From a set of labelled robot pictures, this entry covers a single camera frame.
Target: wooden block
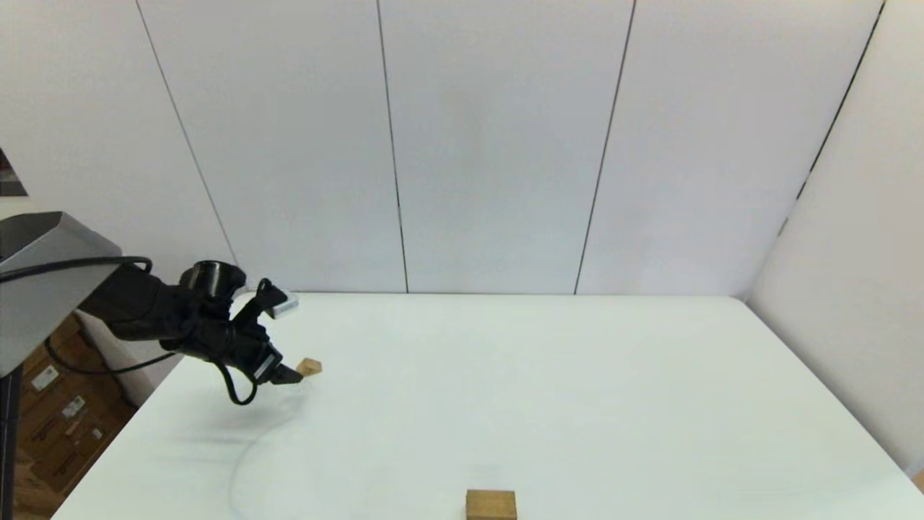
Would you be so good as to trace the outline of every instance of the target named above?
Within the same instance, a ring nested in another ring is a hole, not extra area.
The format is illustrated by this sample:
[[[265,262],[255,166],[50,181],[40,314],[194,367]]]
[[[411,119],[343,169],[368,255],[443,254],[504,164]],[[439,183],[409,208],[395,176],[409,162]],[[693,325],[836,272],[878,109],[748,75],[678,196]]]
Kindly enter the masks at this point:
[[[295,367],[295,371],[301,374],[304,378],[308,376],[313,376],[318,372],[321,372],[321,362],[314,361],[313,359],[305,358],[301,360],[301,363]]]
[[[469,489],[465,512],[467,520],[517,520],[517,497],[513,491]]]

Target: metal stand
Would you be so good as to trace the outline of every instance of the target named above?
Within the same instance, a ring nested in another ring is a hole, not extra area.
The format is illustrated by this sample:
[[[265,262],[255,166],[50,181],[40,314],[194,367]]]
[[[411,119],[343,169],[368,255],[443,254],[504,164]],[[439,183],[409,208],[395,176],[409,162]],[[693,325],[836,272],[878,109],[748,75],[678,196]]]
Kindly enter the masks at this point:
[[[22,365],[0,378],[0,519],[13,518],[13,482],[19,428]]]

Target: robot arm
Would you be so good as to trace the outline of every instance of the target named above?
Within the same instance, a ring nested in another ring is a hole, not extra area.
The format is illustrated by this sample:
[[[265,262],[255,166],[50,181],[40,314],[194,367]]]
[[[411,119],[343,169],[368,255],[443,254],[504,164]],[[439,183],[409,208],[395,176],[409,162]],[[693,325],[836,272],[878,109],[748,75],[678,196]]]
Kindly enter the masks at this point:
[[[137,267],[137,259],[119,257],[114,244],[62,212],[0,221],[0,236],[0,376],[19,366],[79,308],[102,319],[122,340],[159,340],[169,352],[214,364],[236,404],[252,401],[263,383],[302,379],[282,364],[282,354],[257,323],[261,313],[287,300],[268,279],[232,319],[232,296],[247,281],[236,266],[199,262],[179,284],[166,285]],[[77,258],[106,262],[81,264],[74,262]],[[248,398],[237,397],[228,367],[252,383]]]

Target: white wall panel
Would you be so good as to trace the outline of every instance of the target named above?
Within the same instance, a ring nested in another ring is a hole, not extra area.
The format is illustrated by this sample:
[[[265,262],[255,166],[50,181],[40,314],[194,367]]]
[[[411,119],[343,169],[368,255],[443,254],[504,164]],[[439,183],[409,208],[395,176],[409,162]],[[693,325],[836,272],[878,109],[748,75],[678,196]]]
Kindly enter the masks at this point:
[[[924,3],[889,0],[748,304],[909,473],[924,467]]]
[[[639,1],[578,291],[744,295],[880,4]]]
[[[141,8],[250,283],[403,292],[375,2]]]
[[[571,292],[630,0],[382,0],[411,291]]]
[[[132,2],[0,2],[0,148],[38,208],[167,281],[232,260]]]

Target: white table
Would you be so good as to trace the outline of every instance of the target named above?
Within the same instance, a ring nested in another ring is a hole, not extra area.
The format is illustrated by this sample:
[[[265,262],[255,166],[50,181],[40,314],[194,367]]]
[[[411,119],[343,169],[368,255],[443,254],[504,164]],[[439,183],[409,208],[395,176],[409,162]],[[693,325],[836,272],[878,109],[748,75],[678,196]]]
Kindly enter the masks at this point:
[[[735,300],[300,299],[265,323],[321,374],[239,407],[184,360],[55,520],[459,520],[466,489],[515,490],[521,520],[924,518]]]

